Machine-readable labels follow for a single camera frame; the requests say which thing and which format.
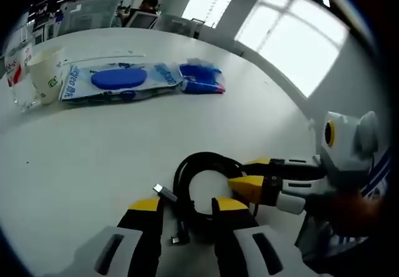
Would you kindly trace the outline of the person's right hand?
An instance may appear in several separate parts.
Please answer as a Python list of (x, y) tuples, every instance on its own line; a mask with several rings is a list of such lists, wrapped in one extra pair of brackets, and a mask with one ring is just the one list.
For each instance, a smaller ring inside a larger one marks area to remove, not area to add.
[(305, 211), (328, 222), (339, 236), (361, 237), (375, 233), (382, 223), (386, 197), (367, 200), (361, 194), (310, 195)]

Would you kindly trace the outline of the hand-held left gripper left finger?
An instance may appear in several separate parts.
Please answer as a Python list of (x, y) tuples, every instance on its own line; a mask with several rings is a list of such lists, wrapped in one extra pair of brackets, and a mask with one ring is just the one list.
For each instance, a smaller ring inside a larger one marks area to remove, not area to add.
[(161, 255), (163, 202), (131, 204), (116, 226), (107, 226), (75, 254), (75, 276), (155, 276)]

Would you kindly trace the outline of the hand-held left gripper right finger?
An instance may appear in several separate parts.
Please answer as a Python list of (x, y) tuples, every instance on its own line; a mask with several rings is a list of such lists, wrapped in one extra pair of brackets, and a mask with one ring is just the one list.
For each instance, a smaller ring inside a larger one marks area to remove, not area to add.
[(314, 276), (300, 250), (249, 208), (232, 198), (213, 198), (214, 252), (221, 276)]

